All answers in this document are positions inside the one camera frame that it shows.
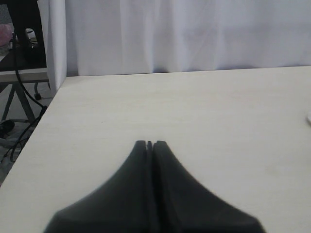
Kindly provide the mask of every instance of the curtain fold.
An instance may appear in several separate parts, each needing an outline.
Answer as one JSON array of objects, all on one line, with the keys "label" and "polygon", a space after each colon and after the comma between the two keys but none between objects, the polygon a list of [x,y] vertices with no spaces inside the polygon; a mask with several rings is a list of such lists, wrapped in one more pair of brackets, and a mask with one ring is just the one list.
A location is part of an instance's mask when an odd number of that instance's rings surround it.
[{"label": "curtain fold", "polygon": [[311,65],[309,0],[39,0],[54,92],[66,75]]}]

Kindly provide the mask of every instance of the light wooden desktop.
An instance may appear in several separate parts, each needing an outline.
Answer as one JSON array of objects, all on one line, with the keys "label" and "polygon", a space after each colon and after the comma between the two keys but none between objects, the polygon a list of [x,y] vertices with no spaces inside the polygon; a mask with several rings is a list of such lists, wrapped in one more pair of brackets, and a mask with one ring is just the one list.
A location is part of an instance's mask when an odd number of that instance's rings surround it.
[{"label": "light wooden desktop", "polygon": [[268,233],[311,229],[311,67],[70,77],[0,188],[1,233],[41,233],[136,140],[165,140]]}]

